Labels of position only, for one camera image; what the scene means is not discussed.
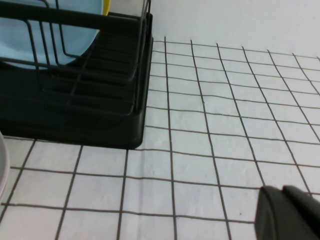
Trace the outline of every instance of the plate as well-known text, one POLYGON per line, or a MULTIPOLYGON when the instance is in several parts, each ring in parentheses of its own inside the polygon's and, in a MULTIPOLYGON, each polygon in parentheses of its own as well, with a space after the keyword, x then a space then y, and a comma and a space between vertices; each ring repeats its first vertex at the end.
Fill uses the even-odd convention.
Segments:
POLYGON ((9 177, 10 161, 9 151, 5 139, 0 132, 0 199, 5 191, 9 177))
MULTIPOLYGON (((46 7, 43 0, 6 0, 6 2, 32 5, 44 8, 46 7)), ((110 0, 105 0, 105 2, 107 3, 107 8, 105 9, 105 12, 107 13, 109 11, 110 0)), ((47 3, 50 8, 57 8, 56 0, 47 0, 47 3)), ((99 15, 104 13, 103 0, 59 0, 58 4, 59 9, 64 10, 99 15)), ((33 20, 30 20, 29 23, 31 26, 32 36, 34 40, 37 61, 42 64, 47 64, 44 42, 41 35, 40 23, 38 21, 33 20)), ((49 64, 57 66, 50 31, 50 24, 48 22, 43 22, 42 25, 44 39, 46 42, 48 52, 49 64)), ((59 25, 52 24, 52 28, 58 63, 61 65, 65 65, 72 62, 73 60, 75 60, 75 58, 64 54, 59 25)), ((90 47, 97 33, 97 29, 62 25, 63 42, 66 53, 69 55, 76 56, 82 55, 90 47)), ((29 30, 27 24, 24 21, 0 17, 0 57, 30 62, 35 61, 30 41, 29 30)), ((36 68, 32 65, 14 62, 6 63, 25 69, 36 68)))

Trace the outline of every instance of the black dish rack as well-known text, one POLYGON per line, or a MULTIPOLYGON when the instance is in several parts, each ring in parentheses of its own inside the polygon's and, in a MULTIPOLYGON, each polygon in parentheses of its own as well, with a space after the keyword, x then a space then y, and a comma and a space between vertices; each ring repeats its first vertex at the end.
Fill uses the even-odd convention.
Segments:
POLYGON ((1 57, 0 131, 4 135, 72 144, 133 149, 143 139, 153 46, 151 0, 144 0, 140 17, 108 16, 0 0, 0 18, 24 21, 34 61, 1 57), (29 21, 38 21, 47 63, 37 61, 29 21), (43 23, 49 23, 52 44, 75 60, 50 63, 43 23), (58 24, 61 39, 52 25, 58 24), (65 51, 63 25, 99 30, 81 56, 65 51), (35 66, 25 69, 12 62, 35 66))

